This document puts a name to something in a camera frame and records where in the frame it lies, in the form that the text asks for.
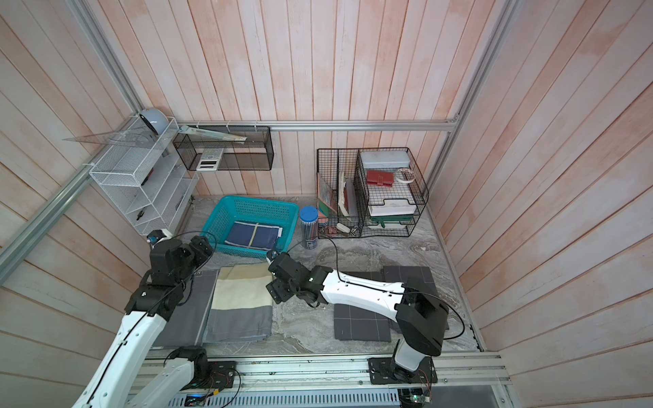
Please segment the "blue plaid pillowcase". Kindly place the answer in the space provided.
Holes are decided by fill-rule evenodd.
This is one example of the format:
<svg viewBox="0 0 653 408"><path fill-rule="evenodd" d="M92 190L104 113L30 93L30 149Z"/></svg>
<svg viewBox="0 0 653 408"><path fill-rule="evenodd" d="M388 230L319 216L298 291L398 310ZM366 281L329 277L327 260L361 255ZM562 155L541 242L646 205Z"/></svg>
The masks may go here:
<svg viewBox="0 0 653 408"><path fill-rule="evenodd" d="M283 228L276 225L234 222L224 244L237 248L270 251L282 237Z"/></svg>

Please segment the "beige grey striped pillowcase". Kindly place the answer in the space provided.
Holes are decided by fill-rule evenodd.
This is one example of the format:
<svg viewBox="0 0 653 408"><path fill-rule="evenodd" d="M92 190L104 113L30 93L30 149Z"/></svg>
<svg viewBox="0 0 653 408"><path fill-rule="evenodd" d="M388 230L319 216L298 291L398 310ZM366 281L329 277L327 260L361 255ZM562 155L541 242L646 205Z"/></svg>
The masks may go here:
<svg viewBox="0 0 653 408"><path fill-rule="evenodd" d="M207 318L205 343L252 342L272 332L274 301L266 286L272 281L267 263L223 267Z"/></svg>

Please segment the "plain grey pillowcase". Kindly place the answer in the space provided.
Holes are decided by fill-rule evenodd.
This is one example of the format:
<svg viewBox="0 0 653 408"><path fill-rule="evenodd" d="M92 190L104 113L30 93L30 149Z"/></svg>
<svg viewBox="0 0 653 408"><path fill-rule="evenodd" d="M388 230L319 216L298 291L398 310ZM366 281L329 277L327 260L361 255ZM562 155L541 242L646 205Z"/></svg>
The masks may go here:
<svg viewBox="0 0 653 408"><path fill-rule="evenodd" d="M202 344L218 274L217 270L203 270L196 275L190 299L175 309L152 348L178 348Z"/></svg>

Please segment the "teal plastic basket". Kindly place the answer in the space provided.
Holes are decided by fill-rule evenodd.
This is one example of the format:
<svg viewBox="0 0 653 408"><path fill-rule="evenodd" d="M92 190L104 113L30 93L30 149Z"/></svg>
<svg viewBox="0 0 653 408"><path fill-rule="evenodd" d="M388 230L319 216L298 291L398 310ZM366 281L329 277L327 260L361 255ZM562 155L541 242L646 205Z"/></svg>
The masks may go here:
<svg viewBox="0 0 653 408"><path fill-rule="evenodd" d="M290 248L298 217L299 206L291 202L230 195L217 204L202 234L221 253L264 258Z"/></svg>

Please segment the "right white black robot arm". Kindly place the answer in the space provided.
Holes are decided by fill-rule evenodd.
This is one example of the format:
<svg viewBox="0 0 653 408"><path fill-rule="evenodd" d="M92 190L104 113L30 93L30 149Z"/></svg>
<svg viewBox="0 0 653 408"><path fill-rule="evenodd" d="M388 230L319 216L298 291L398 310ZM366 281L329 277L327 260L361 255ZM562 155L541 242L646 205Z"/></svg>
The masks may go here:
<svg viewBox="0 0 653 408"><path fill-rule="evenodd" d="M266 259L273 276L266 290L276 304L297 297L311 307L343 304L394 321L403 339L393 364L405 372L441 354L450 307L422 282L376 282L321 265L309 270L286 252L270 251Z"/></svg>

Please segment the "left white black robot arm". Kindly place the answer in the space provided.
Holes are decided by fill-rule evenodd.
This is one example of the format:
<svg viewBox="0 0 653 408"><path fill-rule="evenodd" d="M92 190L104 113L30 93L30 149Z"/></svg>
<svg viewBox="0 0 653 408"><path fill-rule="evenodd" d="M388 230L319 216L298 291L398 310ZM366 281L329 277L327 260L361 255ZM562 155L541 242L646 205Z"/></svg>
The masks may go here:
<svg viewBox="0 0 653 408"><path fill-rule="evenodd" d="M147 236L151 267L125 307L118 333L75 407L124 407L154 341L182 303L190 280L214 254L215 236L201 231L189 242L166 229Z"/></svg>

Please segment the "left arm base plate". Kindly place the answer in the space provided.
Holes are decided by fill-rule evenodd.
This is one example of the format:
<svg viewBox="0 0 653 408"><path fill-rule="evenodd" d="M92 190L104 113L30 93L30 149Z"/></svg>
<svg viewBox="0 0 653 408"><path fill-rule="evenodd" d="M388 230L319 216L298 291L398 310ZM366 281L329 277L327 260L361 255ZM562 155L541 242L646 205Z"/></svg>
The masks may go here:
<svg viewBox="0 0 653 408"><path fill-rule="evenodd" d="M192 380L182 390L187 389L232 389L237 378L235 361L193 362Z"/></svg>

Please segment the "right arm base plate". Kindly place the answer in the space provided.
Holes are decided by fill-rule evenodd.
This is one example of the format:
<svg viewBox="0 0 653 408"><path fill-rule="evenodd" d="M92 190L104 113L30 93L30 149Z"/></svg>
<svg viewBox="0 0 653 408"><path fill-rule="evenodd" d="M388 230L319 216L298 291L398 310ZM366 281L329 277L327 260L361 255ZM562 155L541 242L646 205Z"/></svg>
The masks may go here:
<svg viewBox="0 0 653 408"><path fill-rule="evenodd" d="M392 357L377 357L367 360L370 382L374 385L426 384L438 382L433 360L423 357L416 371L410 372L397 365Z"/></svg>

